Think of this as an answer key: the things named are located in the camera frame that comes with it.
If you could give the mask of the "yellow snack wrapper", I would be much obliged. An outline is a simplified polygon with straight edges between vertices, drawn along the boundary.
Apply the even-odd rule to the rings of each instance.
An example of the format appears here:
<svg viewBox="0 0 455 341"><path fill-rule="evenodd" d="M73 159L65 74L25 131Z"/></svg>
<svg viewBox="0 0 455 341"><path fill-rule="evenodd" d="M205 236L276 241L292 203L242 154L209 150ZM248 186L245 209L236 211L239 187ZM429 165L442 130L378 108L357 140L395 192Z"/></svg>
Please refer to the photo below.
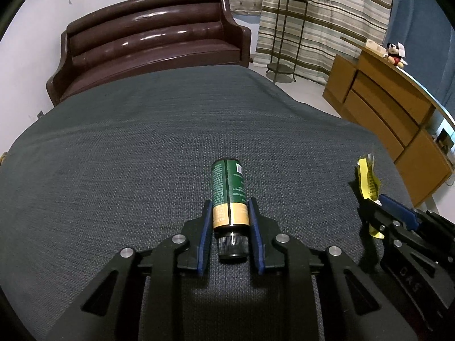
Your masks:
<svg viewBox="0 0 455 341"><path fill-rule="evenodd" d="M381 183L374 172L375 158L372 153L365 154L358 159L356 170L359 183L360 202L370 199L381 205L379 192Z"/></svg>

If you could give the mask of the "green spray can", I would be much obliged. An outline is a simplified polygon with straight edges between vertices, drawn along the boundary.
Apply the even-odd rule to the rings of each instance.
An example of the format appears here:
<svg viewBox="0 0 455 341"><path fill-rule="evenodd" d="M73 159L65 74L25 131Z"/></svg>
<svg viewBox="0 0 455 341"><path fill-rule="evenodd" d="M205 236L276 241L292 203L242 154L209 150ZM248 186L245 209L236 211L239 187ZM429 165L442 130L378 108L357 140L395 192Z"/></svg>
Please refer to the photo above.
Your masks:
<svg viewBox="0 0 455 341"><path fill-rule="evenodd" d="M249 252L250 221L245 179L237 159L219 159L211 166L212 219L222 263L245 260Z"/></svg>

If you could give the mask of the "dark box on shelf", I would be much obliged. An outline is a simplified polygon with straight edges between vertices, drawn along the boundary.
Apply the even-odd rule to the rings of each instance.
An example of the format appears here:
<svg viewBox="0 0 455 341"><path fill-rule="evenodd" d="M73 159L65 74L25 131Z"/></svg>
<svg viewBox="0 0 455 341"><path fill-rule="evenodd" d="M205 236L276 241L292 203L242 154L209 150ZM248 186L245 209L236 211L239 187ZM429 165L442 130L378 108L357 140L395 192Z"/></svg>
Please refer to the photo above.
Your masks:
<svg viewBox="0 0 455 341"><path fill-rule="evenodd" d="M445 130L445 128L442 128L439 135L437 136L436 144L444 155L447 155L454 147L454 141L451 139L449 133Z"/></svg>

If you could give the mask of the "wooden sideboard cabinet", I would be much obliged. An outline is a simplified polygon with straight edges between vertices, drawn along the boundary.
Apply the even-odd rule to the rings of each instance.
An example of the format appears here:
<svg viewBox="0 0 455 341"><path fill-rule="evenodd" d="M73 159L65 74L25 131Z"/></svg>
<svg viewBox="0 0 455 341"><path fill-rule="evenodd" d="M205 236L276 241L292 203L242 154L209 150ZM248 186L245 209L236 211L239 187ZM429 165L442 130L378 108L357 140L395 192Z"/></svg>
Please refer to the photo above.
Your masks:
<svg viewBox="0 0 455 341"><path fill-rule="evenodd" d="M355 59L336 55L324 99L344 119L373 132L389 152L415 206L454 173L454 157L436 138L454 124L450 113L416 79L359 45Z"/></svg>

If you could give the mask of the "Mickey Mouse plush toy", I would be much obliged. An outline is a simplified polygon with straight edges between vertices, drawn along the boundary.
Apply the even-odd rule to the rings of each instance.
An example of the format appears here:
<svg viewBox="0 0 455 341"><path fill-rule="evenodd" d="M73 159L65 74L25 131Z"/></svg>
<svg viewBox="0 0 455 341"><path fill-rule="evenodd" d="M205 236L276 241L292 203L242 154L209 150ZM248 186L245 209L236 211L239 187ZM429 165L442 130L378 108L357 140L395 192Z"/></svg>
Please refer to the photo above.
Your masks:
<svg viewBox="0 0 455 341"><path fill-rule="evenodd" d="M400 42L397 44L388 42L386 45L386 52L382 57L386 59L390 64L398 68L404 68L406 65L408 65L407 61L405 60L405 46Z"/></svg>

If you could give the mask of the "cardboard box on cabinet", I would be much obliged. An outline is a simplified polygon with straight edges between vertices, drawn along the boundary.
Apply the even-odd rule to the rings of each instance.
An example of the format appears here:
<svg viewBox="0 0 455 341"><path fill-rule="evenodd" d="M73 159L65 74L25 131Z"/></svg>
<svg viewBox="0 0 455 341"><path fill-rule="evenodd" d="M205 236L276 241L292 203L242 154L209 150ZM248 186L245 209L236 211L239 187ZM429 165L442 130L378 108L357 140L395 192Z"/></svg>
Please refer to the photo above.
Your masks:
<svg viewBox="0 0 455 341"><path fill-rule="evenodd" d="M384 55L387 54L386 48L382 47L379 43L377 43L371 39L366 40L365 47L367 49L370 49L371 51L375 52L377 55L379 55L381 57L384 57Z"/></svg>

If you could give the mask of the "black metal plant stand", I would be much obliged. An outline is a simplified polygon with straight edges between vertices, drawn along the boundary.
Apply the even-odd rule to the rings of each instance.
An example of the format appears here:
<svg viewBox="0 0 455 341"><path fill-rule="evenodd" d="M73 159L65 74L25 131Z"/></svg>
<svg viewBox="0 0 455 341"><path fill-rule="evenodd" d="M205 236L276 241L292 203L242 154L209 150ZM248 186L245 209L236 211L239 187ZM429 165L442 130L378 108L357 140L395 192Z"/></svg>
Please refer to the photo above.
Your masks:
<svg viewBox="0 0 455 341"><path fill-rule="evenodd" d="M286 37L286 29L288 26L288 17L290 16L291 2L298 2L304 5L303 16L299 16L301 27L299 33L299 41L296 43L296 53L293 59L290 59L284 53L285 43L290 40ZM272 49L270 61L266 65L266 73L272 73L272 82L275 84L278 76L288 76L293 82L296 82L296 68L299 61L301 51L301 43L307 20L307 11L309 0L278 0L277 9L275 11L274 32L272 39Z"/></svg>

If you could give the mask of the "blue curtain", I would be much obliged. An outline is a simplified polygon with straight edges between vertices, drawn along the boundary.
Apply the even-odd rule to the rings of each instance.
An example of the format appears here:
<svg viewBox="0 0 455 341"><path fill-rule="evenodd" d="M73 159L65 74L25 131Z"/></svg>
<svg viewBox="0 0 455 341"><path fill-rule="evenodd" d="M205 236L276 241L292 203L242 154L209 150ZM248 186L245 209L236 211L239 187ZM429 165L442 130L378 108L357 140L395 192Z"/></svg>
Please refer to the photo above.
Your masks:
<svg viewBox="0 0 455 341"><path fill-rule="evenodd" d="M436 0L392 0L384 42L398 41L406 71L454 113L454 28Z"/></svg>

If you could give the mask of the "striped beige curtain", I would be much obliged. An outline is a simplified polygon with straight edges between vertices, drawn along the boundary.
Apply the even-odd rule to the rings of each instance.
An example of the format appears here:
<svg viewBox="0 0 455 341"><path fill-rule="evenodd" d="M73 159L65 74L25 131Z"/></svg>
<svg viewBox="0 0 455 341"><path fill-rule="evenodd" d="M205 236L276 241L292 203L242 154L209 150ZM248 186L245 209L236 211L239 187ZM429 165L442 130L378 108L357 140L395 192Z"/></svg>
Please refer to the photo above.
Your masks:
<svg viewBox="0 0 455 341"><path fill-rule="evenodd" d="M258 43L254 64L270 61L278 0L262 0ZM325 84L336 55L354 59L359 55L353 43L371 39L383 41L390 21L392 0L309 0L307 20L296 74ZM304 5L291 2L284 53L295 57Z"/></svg>

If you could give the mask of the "dark brown leather sofa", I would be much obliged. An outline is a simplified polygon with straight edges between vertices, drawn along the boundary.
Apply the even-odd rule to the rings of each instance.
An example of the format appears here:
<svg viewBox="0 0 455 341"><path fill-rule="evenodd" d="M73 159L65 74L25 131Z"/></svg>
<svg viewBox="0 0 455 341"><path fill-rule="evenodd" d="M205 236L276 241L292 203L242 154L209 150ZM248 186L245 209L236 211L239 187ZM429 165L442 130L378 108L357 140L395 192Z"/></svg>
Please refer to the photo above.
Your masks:
<svg viewBox="0 0 455 341"><path fill-rule="evenodd" d="M248 66L250 28L229 0L128 0L68 24L46 90L52 105L131 76L204 65Z"/></svg>

